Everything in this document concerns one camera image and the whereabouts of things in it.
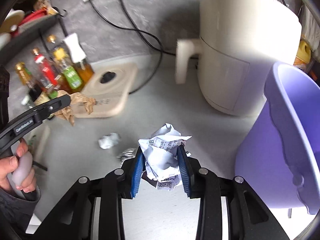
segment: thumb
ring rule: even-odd
[[[8,173],[13,172],[18,167],[16,156],[7,157],[0,160],[0,179],[4,179]]]

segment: trash can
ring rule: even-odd
[[[298,68],[275,63],[265,106],[240,145],[235,175],[269,208],[320,208],[320,88]]]

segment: crumpled brown paper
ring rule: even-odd
[[[67,92],[65,92],[64,90],[59,90],[57,97],[61,97],[63,95],[69,95],[69,94]],[[93,106],[96,104],[96,100],[94,98],[89,98],[79,92],[71,94],[70,98],[71,98],[70,105],[74,105],[77,103],[83,103],[84,108],[88,114],[91,114],[93,112]],[[72,114],[71,106],[67,106],[67,107],[55,112],[54,114],[57,117],[60,117],[64,120],[68,120],[72,126],[75,125],[75,118]]]

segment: blue gripper pad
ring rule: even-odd
[[[145,158],[140,148],[137,151],[137,156],[135,161],[136,162],[135,162],[134,170],[132,172],[132,182],[131,182],[132,197],[135,197],[136,194],[138,193],[142,170],[145,163]]]
[[[188,157],[183,146],[178,147],[177,158],[178,158],[179,170],[182,178],[183,189],[184,189],[184,192],[187,194],[187,196],[190,197],[190,193],[191,193],[190,176],[189,176],[187,165],[186,165],[186,159]]]

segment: countertop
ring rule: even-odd
[[[157,57],[117,57],[92,66],[97,69],[106,64],[136,62],[138,85],[152,71]],[[42,197],[35,214],[40,220],[79,177],[102,178],[119,168],[117,155],[137,147],[138,139],[148,137],[166,122],[182,135],[192,136],[186,150],[203,167],[221,177],[234,176],[236,149],[254,118],[234,117],[212,108],[200,91],[195,63],[190,62],[186,84],[176,85],[175,58],[164,56],[154,78],[130,95],[124,110],[114,117],[77,118],[74,127],[59,118],[46,122],[51,134],[40,162],[48,171],[36,172]],[[101,149],[98,139],[111,132],[119,133],[121,142],[109,150]],[[158,191],[142,180],[137,197],[123,201],[123,212],[127,239],[195,239],[199,200],[188,199],[182,186],[172,192]]]

